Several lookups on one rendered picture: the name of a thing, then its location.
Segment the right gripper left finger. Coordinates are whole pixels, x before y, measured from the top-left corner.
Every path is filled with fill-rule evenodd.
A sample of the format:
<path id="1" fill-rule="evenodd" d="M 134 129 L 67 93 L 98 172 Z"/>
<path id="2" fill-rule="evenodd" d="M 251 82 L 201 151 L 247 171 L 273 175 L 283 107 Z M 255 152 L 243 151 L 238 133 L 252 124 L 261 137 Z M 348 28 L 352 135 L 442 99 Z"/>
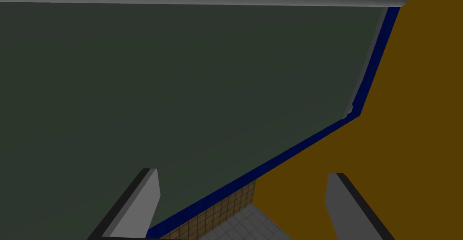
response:
<path id="1" fill-rule="evenodd" d="M 143 168 L 89 239 L 144 239 L 160 196 L 158 170 Z"/>

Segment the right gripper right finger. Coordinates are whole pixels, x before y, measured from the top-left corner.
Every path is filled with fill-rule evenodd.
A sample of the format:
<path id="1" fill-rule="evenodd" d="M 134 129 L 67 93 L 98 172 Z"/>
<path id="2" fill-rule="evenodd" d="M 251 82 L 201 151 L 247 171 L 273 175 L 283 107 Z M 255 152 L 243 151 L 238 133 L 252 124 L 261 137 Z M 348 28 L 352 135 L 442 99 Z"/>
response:
<path id="1" fill-rule="evenodd" d="M 346 174 L 329 174 L 325 205 L 337 240 L 395 240 Z"/>

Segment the dark green door leaf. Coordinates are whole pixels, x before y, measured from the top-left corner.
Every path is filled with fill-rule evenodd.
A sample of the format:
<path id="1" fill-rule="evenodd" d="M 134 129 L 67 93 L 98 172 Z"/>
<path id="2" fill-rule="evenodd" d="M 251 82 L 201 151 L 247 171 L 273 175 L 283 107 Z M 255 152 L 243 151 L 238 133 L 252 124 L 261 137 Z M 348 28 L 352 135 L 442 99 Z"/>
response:
<path id="1" fill-rule="evenodd" d="M 156 225 L 342 120 L 383 12 L 0 0 L 0 240 L 87 240 L 143 168 Z"/>

